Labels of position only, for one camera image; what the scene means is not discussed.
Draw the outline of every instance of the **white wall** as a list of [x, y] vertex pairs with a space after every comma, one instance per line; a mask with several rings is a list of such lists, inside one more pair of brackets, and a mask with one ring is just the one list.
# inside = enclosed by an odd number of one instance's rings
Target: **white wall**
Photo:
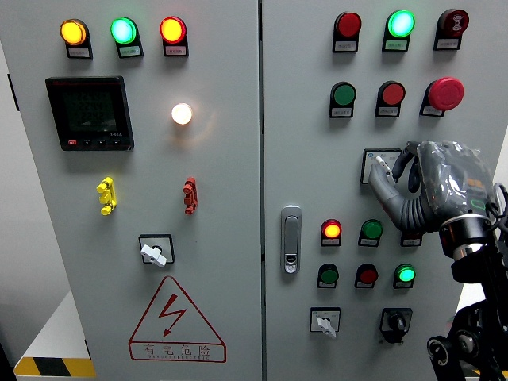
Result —
[[0, 343], [14, 366], [69, 284], [7, 72], [0, 45]]

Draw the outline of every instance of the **red terminal connector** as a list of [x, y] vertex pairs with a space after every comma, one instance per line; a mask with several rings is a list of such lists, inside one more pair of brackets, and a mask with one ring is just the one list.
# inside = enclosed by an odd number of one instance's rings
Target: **red terminal connector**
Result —
[[190, 216], [198, 207], [198, 188], [196, 188], [196, 179], [194, 177], [187, 178], [183, 186], [183, 193], [185, 194], [183, 203], [187, 205], [185, 214]]

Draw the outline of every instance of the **red lightning bolt symbol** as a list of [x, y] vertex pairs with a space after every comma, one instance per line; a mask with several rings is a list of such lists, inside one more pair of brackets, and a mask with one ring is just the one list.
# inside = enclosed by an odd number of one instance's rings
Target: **red lightning bolt symbol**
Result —
[[185, 310], [178, 310], [178, 311], [173, 311], [173, 312], [168, 313], [167, 310], [169, 310], [169, 307], [171, 307], [171, 305], [175, 302], [176, 298], [178, 298], [178, 295], [173, 294], [169, 298], [169, 300], [166, 303], [166, 306], [163, 308], [162, 312], [159, 315], [159, 318], [161, 318], [161, 317], [164, 318], [166, 316], [179, 314], [179, 316], [176, 318], [176, 320], [173, 322], [173, 324], [171, 324], [171, 327], [169, 327], [169, 329], [164, 330], [163, 337], [166, 337], [167, 335], [169, 335], [171, 333], [171, 328], [173, 328], [175, 326], [175, 324], [178, 322], [178, 320], [180, 320], [180, 318], [183, 316], [183, 314], [185, 314], [187, 311], [187, 308], [186, 308]]

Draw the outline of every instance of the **gray metal panel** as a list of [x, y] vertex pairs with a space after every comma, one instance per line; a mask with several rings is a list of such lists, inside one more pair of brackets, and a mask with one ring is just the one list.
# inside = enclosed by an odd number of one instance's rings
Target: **gray metal panel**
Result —
[[[257, 1], [5, 0], [0, 10], [2, 45], [98, 378], [260, 379]], [[187, 24], [188, 59], [163, 57], [158, 29], [170, 15]], [[59, 27], [73, 17], [90, 30], [92, 61], [66, 56]], [[137, 23], [143, 58], [118, 59], [116, 17]], [[60, 149], [44, 79], [80, 75], [125, 78], [131, 152]], [[184, 128], [171, 121], [179, 102], [194, 110]], [[95, 187], [107, 175], [118, 207], [103, 217]], [[188, 176], [199, 197], [190, 217]], [[175, 263], [143, 265], [142, 233], [172, 234]], [[224, 364], [130, 359], [129, 338], [166, 275], [225, 342]], [[192, 326], [184, 319], [179, 324]]]
[[[458, 52], [434, 52], [437, 19], [463, 7], [471, 22]], [[409, 51], [381, 52], [388, 16], [409, 9], [416, 17]], [[408, 140], [458, 140], [480, 148], [494, 170], [508, 121], [508, 59], [501, 1], [263, 1], [264, 158], [266, 209], [267, 380], [429, 380], [433, 370], [426, 341], [446, 334], [455, 313], [460, 285], [451, 260], [442, 254], [436, 233], [420, 248], [401, 248], [400, 234], [367, 185], [360, 185], [364, 148], [402, 148]], [[336, 17], [356, 12], [362, 18], [356, 54], [332, 54]], [[465, 97], [444, 118], [420, 117], [426, 87], [451, 75], [460, 79]], [[399, 118], [374, 117], [379, 87], [402, 83], [406, 98]], [[357, 90], [353, 119], [329, 119], [329, 94], [340, 81]], [[280, 211], [302, 208], [300, 272], [279, 268]], [[321, 248], [321, 223], [338, 219], [339, 248]], [[369, 218], [383, 223], [378, 248], [357, 245]], [[411, 290], [394, 290], [394, 269], [416, 267]], [[337, 289], [317, 289], [318, 269], [336, 264]], [[356, 269], [374, 264], [379, 280], [373, 290], [354, 287]], [[309, 332], [310, 307], [339, 306], [341, 327], [335, 341]], [[382, 309], [413, 310], [404, 344], [383, 342]]]

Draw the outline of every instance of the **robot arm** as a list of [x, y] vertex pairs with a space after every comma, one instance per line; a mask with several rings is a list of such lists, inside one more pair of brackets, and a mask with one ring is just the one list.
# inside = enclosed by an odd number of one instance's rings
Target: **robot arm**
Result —
[[[447, 337], [427, 343], [438, 381], [463, 381], [460, 360], [480, 370], [481, 381], [505, 380], [508, 370], [508, 272], [500, 248], [506, 248], [508, 207], [501, 212], [487, 165], [478, 152], [455, 142], [408, 142], [393, 168], [400, 179], [413, 160], [406, 198], [391, 186], [379, 164], [372, 164], [369, 184], [394, 225], [404, 231], [439, 231], [452, 274], [460, 283], [481, 283], [486, 300], [455, 316]], [[505, 202], [508, 193], [501, 186]], [[495, 229], [502, 231], [501, 240]]]

